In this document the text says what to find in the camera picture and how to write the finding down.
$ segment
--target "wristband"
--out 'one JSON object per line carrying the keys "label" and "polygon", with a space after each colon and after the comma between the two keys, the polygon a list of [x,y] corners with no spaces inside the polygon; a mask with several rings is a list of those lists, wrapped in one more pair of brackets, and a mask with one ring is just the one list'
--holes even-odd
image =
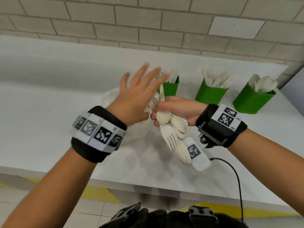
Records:
{"label": "wristband", "polygon": [[221,104],[210,104],[196,120],[199,132],[204,135],[208,145],[229,147],[240,133],[247,129],[241,121],[240,113]]}
{"label": "wristband", "polygon": [[70,128],[71,145],[83,158],[102,162],[117,150],[127,126],[101,106],[83,112]]}

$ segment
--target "cutlery holder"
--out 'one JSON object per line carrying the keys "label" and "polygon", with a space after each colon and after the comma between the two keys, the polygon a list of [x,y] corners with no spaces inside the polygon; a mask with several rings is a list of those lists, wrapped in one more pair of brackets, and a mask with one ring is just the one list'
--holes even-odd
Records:
{"label": "cutlery holder", "polygon": [[201,87],[195,97],[196,101],[205,104],[218,104],[222,97],[225,95],[227,89],[215,88],[206,85],[205,79],[203,80]]}
{"label": "cutlery holder", "polygon": [[175,96],[176,95],[176,91],[178,88],[178,84],[179,84],[179,76],[177,76],[177,79],[175,81],[175,83],[164,83],[164,92],[165,92],[165,97],[167,96]]}
{"label": "cutlery holder", "polygon": [[233,105],[240,113],[256,114],[275,95],[275,91],[257,93],[247,83],[233,101]]}

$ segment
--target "white counter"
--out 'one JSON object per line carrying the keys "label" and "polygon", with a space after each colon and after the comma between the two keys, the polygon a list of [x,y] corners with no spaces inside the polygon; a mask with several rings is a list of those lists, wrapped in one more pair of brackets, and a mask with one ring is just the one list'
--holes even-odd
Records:
{"label": "white counter", "polygon": [[[202,81],[196,66],[211,63],[234,73],[238,81],[222,99],[230,107],[253,73],[277,77],[285,69],[276,64],[0,36],[0,172],[29,177],[48,172],[69,148],[68,129],[77,115],[98,105],[103,92],[118,86],[123,72],[135,71],[144,61],[180,67],[177,95],[191,99]],[[304,157],[304,118],[279,91],[256,115],[242,117],[250,129]],[[188,134],[199,135],[196,128]],[[234,166],[246,206],[289,208],[225,148],[208,149],[206,154]],[[212,161],[205,172],[194,173],[170,152],[158,128],[98,164],[89,184],[239,205],[237,179],[228,165]]]}

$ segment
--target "forearm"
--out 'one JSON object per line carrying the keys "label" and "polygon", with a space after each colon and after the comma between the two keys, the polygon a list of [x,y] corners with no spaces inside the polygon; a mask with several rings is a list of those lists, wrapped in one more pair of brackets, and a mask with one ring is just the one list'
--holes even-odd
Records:
{"label": "forearm", "polygon": [[228,150],[268,189],[304,216],[304,159],[245,130]]}
{"label": "forearm", "polygon": [[2,228],[63,227],[95,167],[96,163],[70,148],[19,203]]}

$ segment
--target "white controller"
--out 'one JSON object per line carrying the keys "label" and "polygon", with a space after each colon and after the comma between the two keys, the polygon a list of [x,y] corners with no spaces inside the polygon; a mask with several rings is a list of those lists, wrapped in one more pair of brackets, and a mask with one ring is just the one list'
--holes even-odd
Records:
{"label": "white controller", "polygon": [[211,166],[211,161],[193,138],[187,137],[183,142],[190,153],[191,165],[196,171],[202,172]]}

